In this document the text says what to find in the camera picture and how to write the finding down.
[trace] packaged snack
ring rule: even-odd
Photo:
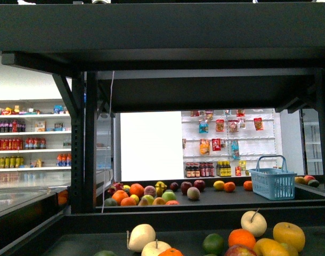
[[[205,110],[206,119],[211,121],[214,118],[214,111],[213,110]]]
[[[224,132],[224,119],[216,120],[216,132]]]
[[[199,116],[199,111],[198,110],[191,110],[191,117],[192,116]]]
[[[241,117],[241,116],[245,116],[245,111],[244,109],[237,109],[237,112],[236,112],[236,116],[238,117]]]
[[[238,120],[229,120],[229,132],[238,132]]]
[[[221,139],[212,139],[212,151],[221,150]]]
[[[233,159],[239,159],[239,147],[238,147],[238,140],[231,141],[231,154]]]
[[[210,143],[208,139],[200,139],[199,151],[202,155],[210,154]]]
[[[257,131],[262,131],[263,130],[263,122],[262,118],[254,118],[254,124],[255,124],[255,129]]]
[[[209,124],[207,119],[199,120],[199,133],[208,133]]]
[[[245,120],[245,118],[238,118],[238,126],[239,126],[239,129],[245,129],[246,128],[246,120]]]

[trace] shelf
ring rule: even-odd
[[[70,148],[29,149],[29,150],[0,150],[0,154],[39,153],[39,152],[69,152]]]
[[[27,119],[27,118],[63,118],[70,117],[69,114],[39,114],[39,115],[0,115],[0,119]]]
[[[71,166],[67,166],[67,167],[6,168],[6,169],[0,169],[0,172],[59,171],[59,170],[71,170]]]
[[[16,135],[56,135],[56,134],[71,134],[71,131],[57,132],[0,132],[0,136],[16,136]]]

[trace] plastic basket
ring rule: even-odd
[[[259,162],[266,157],[282,157],[282,169],[259,168]],[[261,156],[256,169],[250,169],[253,192],[270,200],[286,200],[295,198],[294,172],[288,172],[286,159],[283,156]]]

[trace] apple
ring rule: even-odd
[[[173,191],[165,191],[161,197],[167,202],[177,200],[177,197],[175,196]]]
[[[306,175],[306,176],[304,177],[304,179],[305,179],[305,181],[306,181],[306,184],[308,184],[308,182],[309,182],[310,180],[315,180],[315,178],[314,178],[313,176],[311,176],[311,175]]]
[[[147,186],[145,187],[144,191],[143,191],[144,195],[151,195],[152,197],[155,197],[157,194],[156,188],[153,186]]]
[[[241,218],[242,229],[250,231],[255,237],[262,236],[267,230],[267,222],[259,212],[247,211]]]
[[[287,243],[296,248],[298,252],[303,250],[306,238],[303,230],[292,223],[279,222],[273,228],[273,237],[279,243]]]
[[[277,241],[261,238],[254,246],[257,256],[289,256],[288,251]]]
[[[141,199],[143,199],[143,198],[147,199],[147,202],[148,202],[149,205],[153,204],[154,197],[152,197],[151,195],[144,195],[143,197],[141,197]]]
[[[231,246],[224,254],[224,256],[257,256],[256,252],[254,252],[249,247],[236,244]]]
[[[163,241],[153,241],[145,245],[141,252],[141,256],[158,256],[169,248],[171,248],[171,246],[168,243]]]
[[[192,187],[192,183],[188,181],[184,181],[181,185],[180,188],[182,189],[183,195],[186,195],[188,193],[188,189]]]
[[[198,188],[200,192],[203,192],[205,189],[205,181],[203,180],[195,180],[193,186]]]
[[[164,204],[166,204],[166,201],[162,197],[157,197],[156,199],[154,199],[152,203],[152,205],[164,205]]]
[[[188,189],[187,195],[191,200],[198,200],[200,197],[200,191],[196,187],[191,187]]]
[[[176,192],[178,189],[179,189],[179,185],[177,182],[172,182],[170,185],[169,185],[169,188],[173,191],[173,192]]]

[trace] orange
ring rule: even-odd
[[[184,256],[181,251],[178,251],[176,248],[169,248],[164,252],[161,252],[158,256]]]
[[[113,198],[118,203],[118,205],[121,205],[121,201],[127,197],[129,197],[129,196],[127,195],[127,193],[125,191],[118,190],[112,195],[111,198]]]
[[[122,199],[120,205],[121,205],[121,206],[131,206],[131,205],[136,205],[136,201],[135,201],[135,199],[132,198],[132,197],[126,197],[126,198]]]
[[[235,244],[242,244],[253,249],[256,244],[256,239],[250,231],[242,228],[235,229],[229,235],[229,247]]]
[[[229,192],[229,193],[233,192],[235,190],[235,188],[236,188],[235,183],[233,183],[231,181],[224,184],[225,192]]]
[[[129,189],[129,193],[131,195],[137,195],[139,198],[143,196],[144,188],[139,183],[134,183],[131,185]]]
[[[246,191],[253,191],[253,182],[251,180],[247,180],[243,183],[243,187]]]

